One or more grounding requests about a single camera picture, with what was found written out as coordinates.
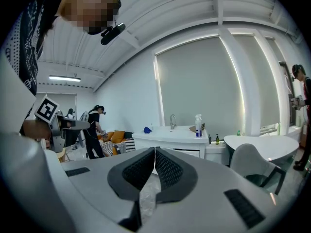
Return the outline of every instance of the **black t-shirt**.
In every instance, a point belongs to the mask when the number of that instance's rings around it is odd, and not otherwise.
[[[90,111],[88,113],[88,122],[90,123],[90,127],[88,128],[88,132],[91,136],[97,138],[96,134],[96,122],[99,122],[99,113],[98,111]]]
[[[44,34],[56,19],[61,0],[34,0],[19,15],[2,50],[25,86],[36,95],[37,59],[43,49]]]
[[[305,103],[307,106],[307,113],[308,113],[308,119],[311,120],[311,79],[309,77],[306,77],[304,82],[304,92],[305,92]]]

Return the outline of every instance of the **black pants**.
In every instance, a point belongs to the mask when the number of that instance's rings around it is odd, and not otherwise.
[[[90,159],[95,159],[93,149],[99,158],[104,158],[103,150],[97,138],[90,136],[86,131],[84,132],[86,138],[86,151]]]
[[[306,140],[306,147],[305,151],[303,153],[303,156],[301,157],[301,165],[305,166],[308,163],[309,155],[311,152],[311,128],[310,124],[307,125],[307,140]]]

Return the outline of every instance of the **white ceiling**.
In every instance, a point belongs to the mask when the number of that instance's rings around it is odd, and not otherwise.
[[[277,0],[121,0],[117,23],[126,30],[108,45],[101,36],[88,35],[61,18],[48,32],[38,60],[38,83],[66,85],[51,81],[49,75],[76,76],[80,83],[68,85],[97,90],[118,67],[139,50],[176,31],[204,23],[247,21],[275,27],[294,37],[294,21]]]

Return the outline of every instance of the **ceiling beam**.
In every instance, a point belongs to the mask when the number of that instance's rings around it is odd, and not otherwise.
[[[214,10],[218,17],[218,25],[222,25],[224,17],[224,0],[213,0],[213,3],[214,3]]]
[[[140,51],[142,51],[144,48],[146,48],[147,46],[151,45],[152,43],[167,37],[175,32],[178,32],[180,30],[184,30],[193,26],[197,26],[197,25],[202,25],[202,24],[208,24],[211,22],[216,22],[218,21],[217,18],[208,18],[208,19],[202,19],[202,20],[197,20],[197,21],[192,21],[190,23],[186,23],[186,24],[182,24],[182,25],[178,25],[175,28],[172,28],[166,32],[164,32],[161,35],[158,35],[157,37],[154,37],[153,39],[149,40],[148,42],[146,42],[145,44],[141,45],[139,49],[136,49],[130,53],[128,53],[127,55],[124,55],[123,58],[119,58],[118,61],[111,67],[109,68],[109,72],[106,73],[106,78],[100,80],[97,85],[94,86],[93,88],[93,92],[96,92],[98,90],[98,88],[105,82],[105,80],[116,70],[118,69],[120,66],[122,66],[126,61],[128,61],[130,58],[132,58],[135,54],[139,53]],[[246,17],[223,17],[223,21],[237,21],[237,22],[251,22],[251,23],[256,23],[256,24],[261,24],[261,25],[266,25],[278,30],[281,30],[283,32],[286,32],[287,29],[284,29],[278,25],[275,25],[271,22],[268,21],[264,21],[264,20],[260,20],[260,19],[252,19],[252,18],[246,18]],[[287,31],[287,34],[290,35],[294,35],[293,32],[291,31]]]
[[[82,67],[82,66],[74,66],[72,64],[67,64],[66,63],[54,63],[54,62],[44,62],[44,61],[38,61],[38,68],[39,69],[45,69],[45,70],[54,70],[59,72],[59,75],[66,75],[67,72],[71,73],[81,73],[81,74],[86,74],[90,76],[96,76],[98,78],[104,79],[106,76],[104,73],[91,69],[88,67]]]
[[[37,85],[37,93],[47,92],[47,93],[77,93],[77,89],[92,92],[91,88],[77,87],[71,85],[56,85],[56,84],[41,84]]]
[[[132,45],[134,48],[139,49],[140,45],[138,40],[132,36],[128,31],[123,31],[120,35],[119,38],[126,41],[130,45]]]
[[[284,7],[278,0],[276,0],[274,7],[273,7],[273,11],[270,16],[270,19],[275,25],[277,25],[280,22],[283,12],[284,12]]]

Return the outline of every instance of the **soap dispenser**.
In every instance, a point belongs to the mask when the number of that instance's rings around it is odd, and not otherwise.
[[[219,145],[219,137],[218,137],[218,134],[216,134],[216,145]]]

